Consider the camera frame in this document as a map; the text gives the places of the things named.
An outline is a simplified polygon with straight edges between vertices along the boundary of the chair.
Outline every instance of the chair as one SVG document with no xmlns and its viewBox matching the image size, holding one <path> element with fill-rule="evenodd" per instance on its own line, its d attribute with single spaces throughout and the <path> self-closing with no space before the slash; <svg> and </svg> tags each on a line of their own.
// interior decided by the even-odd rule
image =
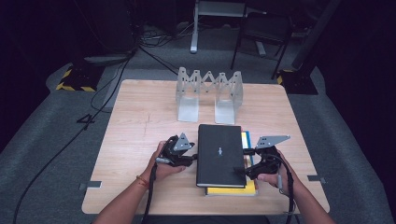
<svg viewBox="0 0 396 224">
<path fill-rule="evenodd" d="M 244 15 L 241 19 L 240 30 L 233 52 L 231 69 L 233 69 L 236 52 L 241 46 L 242 39 L 250 39 L 263 44 L 278 46 L 273 58 L 266 57 L 277 61 L 275 71 L 271 77 L 271 79 L 274 79 L 291 37 L 292 23 L 290 13 L 293 9 L 293 3 L 289 3 L 287 0 L 246 0 Z"/>
</svg>

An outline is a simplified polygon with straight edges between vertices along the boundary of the chair leg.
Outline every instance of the chair leg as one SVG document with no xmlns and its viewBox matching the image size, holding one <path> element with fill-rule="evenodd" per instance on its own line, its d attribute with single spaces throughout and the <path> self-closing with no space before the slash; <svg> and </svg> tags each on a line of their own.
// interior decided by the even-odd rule
<svg viewBox="0 0 396 224">
<path fill-rule="evenodd" d="M 280 62 L 282 61 L 283 54 L 285 54 L 285 51 L 286 51 L 286 47 L 287 47 L 287 46 L 288 46 L 288 43 L 286 43 L 286 44 L 283 46 L 282 53 L 280 53 L 279 59 L 277 60 L 277 64 L 276 64 L 274 73 L 273 73 L 272 76 L 271 76 L 271 79 L 274 79 L 274 77 L 275 77 L 275 75 L 276 75 L 277 68 L 279 67 Z"/>
<path fill-rule="evenodd" d="M 277 48 L 277 51 L 276 51 L 276 53 L 275 53 L 275 57 L 277 56 L 277 54 L 280 52 L 280 49 L 282 48 L 282 46 L 279 46 L 279 48 Z"/>
</svg>

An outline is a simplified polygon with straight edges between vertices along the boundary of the yellow notebook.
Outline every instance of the yellow notebook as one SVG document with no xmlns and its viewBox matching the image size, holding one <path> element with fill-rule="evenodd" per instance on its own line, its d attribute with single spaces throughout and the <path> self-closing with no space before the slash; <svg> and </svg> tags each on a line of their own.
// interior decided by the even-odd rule
<svg viewBox="0 0 396 224">
<path fill-rule="evenodd" d="M 242 132 L 242 147 L 250 148 L 250 138 L 247 131 Z M 253 164 L 253 158 L 251 156 L 245 156 L 245 167 L 249 167 Z M 243 189 L 235 188 L 206 188 L 206 196 L 214 195 L 231 195 L 231 196 L 254 196 L 257 195 L 257 183 L 256 180 L 251 180 L 247 177 L 247 185 Z"/>
</svg>

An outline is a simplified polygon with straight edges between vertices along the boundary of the black backdrop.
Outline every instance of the black backdrop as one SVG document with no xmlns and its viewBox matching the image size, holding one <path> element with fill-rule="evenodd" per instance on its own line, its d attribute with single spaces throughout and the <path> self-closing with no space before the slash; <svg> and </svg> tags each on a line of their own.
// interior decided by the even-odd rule
<svg viewBox="0 0 396 224">
<path fill-rule="evenodd" d="M 47 11 L 44 2 L 7 0 L 0 7 L 0 152 L 50 93 L 47 77 L 71 62 L 56 33 L 64 27 L 57 27 L 57 14 Z M 73 1 L 55 2 L 62 6 L 61 20 L 69 22 L 76 34 L 71 43 L 81 55 L 100 54 L 102 47 Z M 86 0 L 77 2 L 92 21 Z"/>
<path fill-rule="evenodd" d="M 315 60 L 324 76 L 326 92 L 383 182 L 393 217 L 396 217 L 395 11 L 395 1 L 341 1 L 311 52 L 320 55 Z"/>
</svg>

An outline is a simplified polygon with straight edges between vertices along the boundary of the finger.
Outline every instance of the finger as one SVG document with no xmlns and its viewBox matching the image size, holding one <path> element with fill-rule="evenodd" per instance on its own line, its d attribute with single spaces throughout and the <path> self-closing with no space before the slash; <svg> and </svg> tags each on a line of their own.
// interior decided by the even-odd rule
<svg viewBox="0 0 396 224">
<path fill-rule="evenodd" d="M 177 173 L 180 173 L 180 172 L 184 171 L 187 167 L 185 167 L 185 166 L 177 166 L 175 168 L 177 168 Z"/>
<path fill-rule="evenodd" d="M 161 141 L 157 146 L 157 150 L 155 150 L 155 152 L 152 153 L 152 156 L 158 157 L 161 151 L 163 150 L 163 146 L 165 145 L 165 143 L 166 143 L 165 141 Z"/>
<path fill-rule="evenodd" d="M 277 176 L 276 175 L 267 175 L 267 174 L 259 174 L 257 176 L 258 180 L 268 182 L 270 184 L 275 184 L 277 181 Z"/>
<path fill-rule="evenodd" d="M 283 153 L 282 153 L 279 149 L 277 150 L 277 152 L 279 153 L 280 158 L 281 158 L 283 161 L 286 161 L 285 156 L 283 155 Z"/>
<path fill-rule="evenodd" d="M 276 184 L 271 184 L 271 183 L 270 183 L 270 185 L 271 185 L 272 187 L 274 187 L 274 188 L 277 188 L 277 185 L 276 185 Z"/>
</svg>

